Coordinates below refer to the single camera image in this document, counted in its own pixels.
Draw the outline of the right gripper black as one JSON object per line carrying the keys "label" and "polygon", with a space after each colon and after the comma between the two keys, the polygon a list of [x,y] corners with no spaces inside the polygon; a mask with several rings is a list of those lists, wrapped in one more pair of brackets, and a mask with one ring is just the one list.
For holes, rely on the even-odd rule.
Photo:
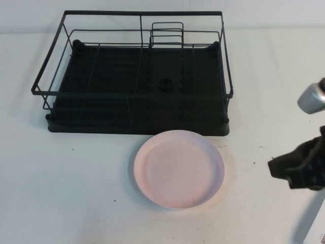
{"label": "right gripper black", "polygon": [[324,189],[324,127],[321,135],[302,143],[292,153],[296,162],[290,166],[290,156],[281,155],[268,162],[273,178],[286,178],[291,189]]}

